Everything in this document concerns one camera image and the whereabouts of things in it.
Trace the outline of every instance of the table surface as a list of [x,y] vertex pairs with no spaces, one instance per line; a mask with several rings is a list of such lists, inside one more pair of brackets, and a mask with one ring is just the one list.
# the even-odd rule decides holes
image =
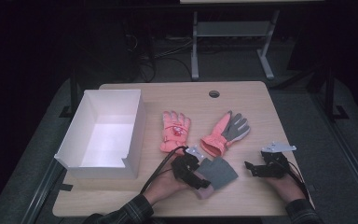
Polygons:
[[[242,113],[251,127],[245,138],[234,143],[224,159],[239,177],[209,199],[199,200],[194,192],[184,190],[154,206],[156,217],[213,216],[283,216],[284,204],[262,178],[252,177],[244,161],[264,164],[260,150],[272,141],[288,143],[269,92],[263,82],[186,82],[106,84],[100,90],[142,90],[146,109],[146,126],[138,178],[76,179],[66,174],[63,184],[70,191],[60,190],[53,214],[58,217],[84,217],[92,213],[107,214],[118,210],[136,196],[146,180],[167,155],[159,150],[162,140],[162,112],[174,110],[191,118],[187,138],[189,146],[199,145],[202,136],[211,132],[215,123],[232,110]],[[212,98],[210,91],[220,96]],[[293,152],[285,156],[295,166]]]

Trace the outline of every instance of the person's left hand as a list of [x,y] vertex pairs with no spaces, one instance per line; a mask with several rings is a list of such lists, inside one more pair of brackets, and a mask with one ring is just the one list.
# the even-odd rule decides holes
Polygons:
[[153,180],[149,188],[144,192],[144,196],[151,205],[170,197],[177,191],[190,189],[187,183],[177,180],[173,175],[171,167],[172,159],[167,162],[156,179]]

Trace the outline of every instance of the floor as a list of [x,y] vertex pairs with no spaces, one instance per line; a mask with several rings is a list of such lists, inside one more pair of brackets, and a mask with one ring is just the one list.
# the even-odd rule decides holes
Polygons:
[[[275,40],[268,51],[268,60],[276,77],[267,80],[255,52],[260,44],[262,40],[253,39],[240,42],[205,40],[200,47],[199,82],[258,80],[273,87],[299,73],[286,69],[294,42]],[[156,52],[166,53],[172,47],[183,45],[177,41],[161,41],[155,48]],[[133,82],[191,81],[189,48],[168,55],[157,60],[156,72],[144,56],[140,61],[140,75]],[[349,119],[331,122],[321,106],[324,89],[317,93],[307,91],[310,78],[307,76],[283,90],[270,90],[269,93],[289,142],[298,148],[295,156],[299,168],[322,219],[333,224],[358,223],[358,177],[353,161],[348,160],[350,153],[358,163],[358,106],[351,92],[336,80],[334,102],[345,109]],[[60,118],[60,114],[70,102],[70,83],[66,80],[55,94],[0,197],[0,223],[62,224],[84,220],[83,217],[55,217],[51,212],[65,174],[53,160],[53,155],[70,124],[70,119]],[[261,217],[261,221],[265,224],[290,223],[288,217]],[[221,219],[219,223],[233,222]]]

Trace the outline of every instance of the orange glove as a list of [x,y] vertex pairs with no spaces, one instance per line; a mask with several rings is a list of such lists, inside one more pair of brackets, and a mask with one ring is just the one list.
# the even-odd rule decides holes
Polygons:
[[234,118],[231,115],[232,112],[228,111],[213,127],[212,133],[201,138],[201,147],[214,157],[223,157],[229,146],[250,131],[248,120],[242,114]]
[[159,147],[161,151],[170,152],[177,147],[184,146],[191,120],[182,113],[178,116],[175,111],[164,111],[162,121],[164,122],[164,130],[162,131],[164,139]]

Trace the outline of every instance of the open box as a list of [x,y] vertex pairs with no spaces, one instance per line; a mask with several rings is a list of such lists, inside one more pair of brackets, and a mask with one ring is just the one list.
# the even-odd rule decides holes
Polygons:
[[76,178],[136,178],[145,122],[141,90],[85,91],[54,158]]

